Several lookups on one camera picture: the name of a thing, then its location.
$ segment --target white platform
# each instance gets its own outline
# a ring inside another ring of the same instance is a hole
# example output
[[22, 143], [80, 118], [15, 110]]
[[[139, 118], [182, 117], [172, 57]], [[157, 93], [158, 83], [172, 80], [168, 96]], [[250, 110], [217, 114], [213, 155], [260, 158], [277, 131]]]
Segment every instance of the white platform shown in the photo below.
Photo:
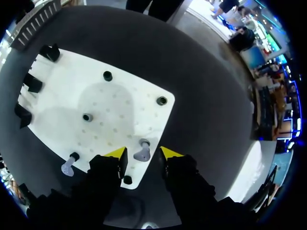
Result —
[[191, 13], [204, 23], [206, 23], [211, 29], [213, 29], [225, 42], [229, 42], [231, 32], [226, 26], [223, 25], [220, 18], [213, 19], [211, 15], [214, 7], [205, 0], [193, 0], [189, 5], [187, 12]]
[[260, 142], [254, 141], [247, 153], [241, 169], [225, 197], [230, 197], [235, 202], [242, 202], [252, 185], [259, 179], [264, 165], [261, 162], [262, 151]]
[[[60, 50], [52, 63], [38, 55], [29, 71], [44, 85], [40, 93], [22, 87], [18, 102], [33, 114], [30, 130], [64, 160], [72, 152], [80, 159], [74, 166], [87, 172], [89, 161], [121, 147], [128, 149], [126, 175], [133, 183], [122, 187], [135, 189], [141, 182], [172, 111], [172, 93], [135, 75], [106, 63]], [[107, 82], [103, 73], [112, 72]], [[156, 99], [167, 98], [159, 106]], [[83, 113], [92, 114], [92, 122], [83, 121]], [[140, 162], [133, 154], [141, 150], [139, 140], [150, 141], [151, 159]]]

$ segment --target trousers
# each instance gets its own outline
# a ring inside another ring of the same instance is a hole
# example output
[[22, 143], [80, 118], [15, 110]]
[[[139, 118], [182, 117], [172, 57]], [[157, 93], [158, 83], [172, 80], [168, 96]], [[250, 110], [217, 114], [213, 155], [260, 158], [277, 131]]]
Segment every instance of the trousers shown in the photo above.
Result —
[[148, 15], [163, 22], [167, 22], [183, 2], [183, 0], [127, 0], [126, 9], [144, 13], [151, 1], [153, 2], [149, 8]]

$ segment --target black rubber foot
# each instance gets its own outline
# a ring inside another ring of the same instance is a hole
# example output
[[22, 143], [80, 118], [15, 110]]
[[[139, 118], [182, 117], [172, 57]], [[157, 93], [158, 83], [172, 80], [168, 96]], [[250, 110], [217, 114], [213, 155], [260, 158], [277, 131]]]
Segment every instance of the black rubber foot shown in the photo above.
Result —
[[29, 92], [36, 92], [36, 93], [38, 93], [43, 86], [43, 83], [39, 79], [33, 77], [29, 73], [27, 73], [26, 76], [24, 77], [24, 84], [29, 87], [28, 89]]
[[124, 176], [124, 183], [125, 184], [132, 184], [131, 176]]
[[54, 44], [52, 47], [44, 45], [40, 49], [39, 54], [48, 60], [55, 62], [59, 58], [59, 47], [57, 44]]
[[158, 103], [158, 105], [165, 105], [167, 103], [167, 99], [165, 97], [163, 97], [163, 96], [159, 97], [157, 99], [157, 103]]
[[21, 119], [20, 128], [27, 127], [32, 120], [32, 114], [18, 103], [15, 106], [15, 114]]
[[110, 71], [104, 72], [104, 79], [106, 81], [112, 81], [112, 79], [113, 79], [112, 73]]
[[69, 157], [73, 157], [75, 161], [77, 161], [80, 158], [79, 154], [76, 152], [73, 152]]

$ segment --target perforated white board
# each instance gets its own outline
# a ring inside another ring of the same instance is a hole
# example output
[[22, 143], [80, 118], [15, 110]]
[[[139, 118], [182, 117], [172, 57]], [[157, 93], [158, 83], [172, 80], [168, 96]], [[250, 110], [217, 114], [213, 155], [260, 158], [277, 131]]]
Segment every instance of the perforated white board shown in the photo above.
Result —
[[[64, 160], [73, 152], [79, 153], [74, 166], [84, 172], [95, 155], [126, 146], [126, 175], [132, 177], [132, 184], [122, 182], [121, 186], [137, 188], [158, 147], [174, 95], [114, 66], [66, 50], [60, 52], [56, 63], [38, 55], [29, 70], [44, 84], [39, 93], [22, 87], [18, 102], [33, 115], [28, 127]], [[107, 70], [113, 75], [110, 82], [103, 78]], [[167, 98], [167, 104], [156, 103], [160, 96]], [[92, 114], [93, 121], [84, 122], [83, 113]], [[150, 141], [148, 162], [133, 158], [141, 150], [141, 138]]]

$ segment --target black bracket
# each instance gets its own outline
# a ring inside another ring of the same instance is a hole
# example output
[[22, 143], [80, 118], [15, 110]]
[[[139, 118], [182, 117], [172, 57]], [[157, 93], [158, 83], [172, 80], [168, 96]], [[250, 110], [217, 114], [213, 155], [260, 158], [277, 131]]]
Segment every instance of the black bracket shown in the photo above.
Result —
[[52, 47], [44, 45], [39, 54], [52, 62], [56, 62], [59, 58], [59, 47], [57, 44], [54, 44]]
[[21, 119], [20, 128], [26, 127], [31, 123], [32, 114], [18, 103], [15, 106], [15, 114]]
[[43, 83], [29, 73], [27, 73], [26, 76], [24, 77], [24, 84], [29, 87], [28, 89], [29, 92], [38, 93], [43, 87]]

